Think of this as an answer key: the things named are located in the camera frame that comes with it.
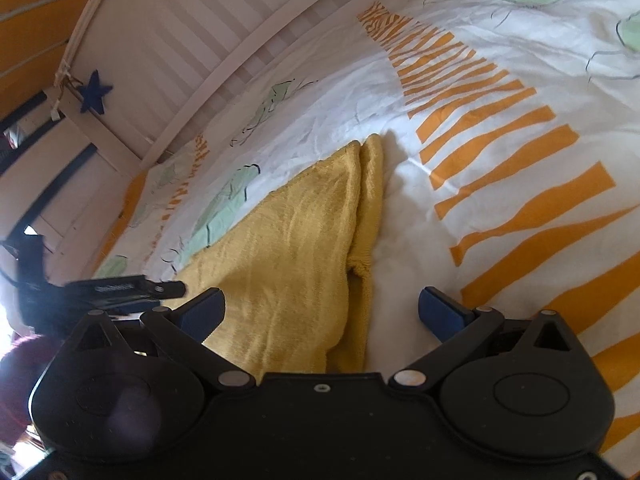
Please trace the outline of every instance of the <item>metal bolt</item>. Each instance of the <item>metal bolt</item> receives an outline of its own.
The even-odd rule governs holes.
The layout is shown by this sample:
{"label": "metal bolt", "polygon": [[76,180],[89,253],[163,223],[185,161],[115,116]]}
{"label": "metal bolt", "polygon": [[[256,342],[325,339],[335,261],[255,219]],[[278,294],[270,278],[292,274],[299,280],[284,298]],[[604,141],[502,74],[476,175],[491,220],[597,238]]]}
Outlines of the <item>metal bolt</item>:
{"label": "metal bolt", "polygon": [[427,376],[418,370],[400,370],[394,379],[402,386],[422,386],[427,382]]}
{"label": "metal bolt", "polygon": [[246,386],[249,384],[251,380],[251,376],[247,372],[243,372],[242,370],[229,370],[227,372],[222,372],[218,376],[218,382],[223,386],[228,386],[229,388],[239,388],[240,386]]}

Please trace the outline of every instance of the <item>felt star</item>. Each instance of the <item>felt star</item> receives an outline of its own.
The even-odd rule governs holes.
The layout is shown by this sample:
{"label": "felt star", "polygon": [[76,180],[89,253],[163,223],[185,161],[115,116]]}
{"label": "felt star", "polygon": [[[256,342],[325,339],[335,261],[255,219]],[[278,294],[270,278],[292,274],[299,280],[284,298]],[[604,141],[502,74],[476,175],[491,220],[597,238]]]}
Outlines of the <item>felt star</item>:
{"label": "felt star", "polygon": [[82,85],[77,88],[78,92],[82,96],[82,106],[80,107],[80,113],[85,113],[89,108],[93,108],[98,115],[104,115],[104,106],[102,104],[102,98],[107,95],[113,86],[100,85],[100,76],[98,71],[94,70],[89,78],[89,84]]}

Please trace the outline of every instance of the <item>yellow garment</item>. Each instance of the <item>yellow garment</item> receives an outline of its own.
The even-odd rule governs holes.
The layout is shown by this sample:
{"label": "yellow garment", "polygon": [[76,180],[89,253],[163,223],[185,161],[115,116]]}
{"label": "yellow garment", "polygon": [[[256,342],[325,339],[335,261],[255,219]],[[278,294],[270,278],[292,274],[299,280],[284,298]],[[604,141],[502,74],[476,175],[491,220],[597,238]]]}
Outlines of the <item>yellow garment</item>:
{"label": "yellow garment", "polygon": [[177,277],[187,299],[210,286],[226,297],[208,348],[256,378],[362,370],[382,159],[379,136],[350,142],[194,255]]}

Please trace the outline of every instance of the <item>folded yellow cloth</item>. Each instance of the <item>folded yellow cloth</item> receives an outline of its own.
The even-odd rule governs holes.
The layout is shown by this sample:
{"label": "folded yellow cloth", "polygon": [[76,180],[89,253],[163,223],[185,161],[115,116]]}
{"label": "folded yellow cloth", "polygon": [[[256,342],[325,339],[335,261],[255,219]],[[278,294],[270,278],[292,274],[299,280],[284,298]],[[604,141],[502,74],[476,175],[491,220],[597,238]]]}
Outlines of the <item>folded yellow cloth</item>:
{"label": "folded yellow cloth", "polygon": [[382,160],[379,136],[350,142],[193,256],[177,276],[187,299],[210,286],[226,297],[208,348],[257,378],[362,371]]}

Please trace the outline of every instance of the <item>dark blue slat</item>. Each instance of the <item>dark blue slat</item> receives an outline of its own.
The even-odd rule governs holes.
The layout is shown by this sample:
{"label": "dark blue slat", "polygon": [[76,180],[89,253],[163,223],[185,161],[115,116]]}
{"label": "dark blue slat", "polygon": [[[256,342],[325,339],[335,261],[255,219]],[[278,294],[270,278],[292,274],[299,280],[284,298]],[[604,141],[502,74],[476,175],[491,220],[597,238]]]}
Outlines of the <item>dark blue slat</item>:
{"label": "dark blue slat", "polygon": [[33,110],[36,106],[41,105],[46,100],[47,100],[47,95],[44,92],[38,92],[33,97],[27,99],[20,106],[18,106],[13,112],[7,115],[7,117],[5,117],[0,121],[0,134],[4,132],[12,124],[17,123],[26,114],[31,112],[31,110]]}
{"label": "dark blue slat", "polygon": [[60,171],[58,176],[50,182],[35,202],[31,204],[31,207],[14,226],[7,239],[14,240],[16,237],[22,235],[27,226],[42,213],[49,202],[60,192],[69,179],[74,176],[74,173],[82,168],[97,151],[98,148],[96,148],[94,144],[89,144],[82,152],[76,155],[76,158],[67,164],[64,170]]}
{"label": "dark blue slat", "polygon": [[42,126],[38,127],[29,137],[23,140],[23,142],[18,146],[15,150],[11,150],[9,153],[5,155],[5,157],[0,160],[0,176],[9,169],[9,167],[20,158],[31,146],[33,146],[38,140],[40,140],[44,134],[46,134],[49,130],[51,130],[56,124],[58,124],[62,119],[65,118],[65,115],[60,112],[60,120],[53,121],[49,119]]}

